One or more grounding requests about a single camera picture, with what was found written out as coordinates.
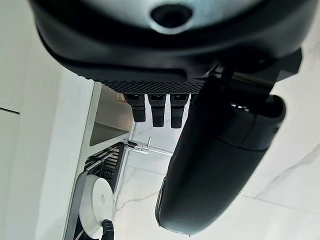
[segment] white marble floor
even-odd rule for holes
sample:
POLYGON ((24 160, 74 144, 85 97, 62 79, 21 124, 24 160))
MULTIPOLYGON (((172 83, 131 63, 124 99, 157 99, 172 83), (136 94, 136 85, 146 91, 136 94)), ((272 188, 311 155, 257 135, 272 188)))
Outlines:
MULTIPOLYGON (((298 75, 273 93, 287 103, 287 117, 270 150, 231 206, 194 240, 320 240, 320 16, 304 43, 298 75)), ((180 130, 138 123, 133 139, 173 151, 180 130)), ((155 206, 170 158, 131 152, 115 215, 116 240, 179 240, 189 236, 158 227, 155 206)))

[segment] metal bar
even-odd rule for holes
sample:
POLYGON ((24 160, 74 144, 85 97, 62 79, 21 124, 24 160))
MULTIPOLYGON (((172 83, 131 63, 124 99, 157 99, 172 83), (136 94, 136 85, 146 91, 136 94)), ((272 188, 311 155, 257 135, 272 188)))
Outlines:
POLYGON ((153 147, 153 146, 149 146, 149 150, 151 152, 162 154, 162 155, 167 155, 167 156, 170 156, 170 157, 174 154, 172 151, 167 151, 167 150, 160 149, 160 148, 153 147))

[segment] white wall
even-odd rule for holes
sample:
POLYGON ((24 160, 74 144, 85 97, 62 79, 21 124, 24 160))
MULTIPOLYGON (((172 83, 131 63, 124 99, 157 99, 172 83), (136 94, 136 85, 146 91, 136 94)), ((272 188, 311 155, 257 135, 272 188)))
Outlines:
POLYGON ((33 17, 27 0, 0 1, 0 108, 20 112, 33 17))
POLYGON ((0 1, 0 239, 61 240, 93 82, 44 49, 26 0, 0 1))
POLYGON ((10 191, 12 160, 16 152, 19 115, 0 110, 0 239, 5 239, 5 222, 10 191))

